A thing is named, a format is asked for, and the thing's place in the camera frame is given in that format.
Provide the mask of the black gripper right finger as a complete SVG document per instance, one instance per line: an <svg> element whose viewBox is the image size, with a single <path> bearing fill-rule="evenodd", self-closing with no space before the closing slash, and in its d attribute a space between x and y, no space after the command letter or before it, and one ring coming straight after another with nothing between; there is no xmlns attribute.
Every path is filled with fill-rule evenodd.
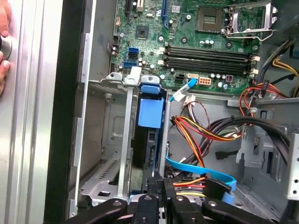
<svg viewBox="0 0 299 224"><path fill-rule="evenodd" d="M271 224L231 204L206 199L199 206L186 196L176 194L169 178L164 179L164 207L168 224Z"/></svg>

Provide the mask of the person's hand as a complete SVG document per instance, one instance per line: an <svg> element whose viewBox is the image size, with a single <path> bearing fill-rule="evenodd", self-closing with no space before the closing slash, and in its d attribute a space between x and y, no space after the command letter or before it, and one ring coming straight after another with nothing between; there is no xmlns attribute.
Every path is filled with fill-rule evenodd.
<svg viewBox="0 0 299 224"><path fill-rule="evenodd" d="M11 7L7 0L0 1L0 35L2 37L9 36L9 25L12 17ZM10 69L10 62L4 59L4 54L0 52L0 95L2 95L6 76Z"/></svg>

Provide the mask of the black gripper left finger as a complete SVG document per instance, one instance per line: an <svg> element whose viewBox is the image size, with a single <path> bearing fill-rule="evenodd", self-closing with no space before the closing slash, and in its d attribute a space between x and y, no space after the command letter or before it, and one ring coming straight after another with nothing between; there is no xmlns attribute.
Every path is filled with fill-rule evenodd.
<svg viewBox="0 0 299 224"><path fill-rule="evenodd" d="M157 224L159 223L158 182L161 177L148 180L147 192L131 197L109 199L95 207L63 221L64 224Z"/></svg>

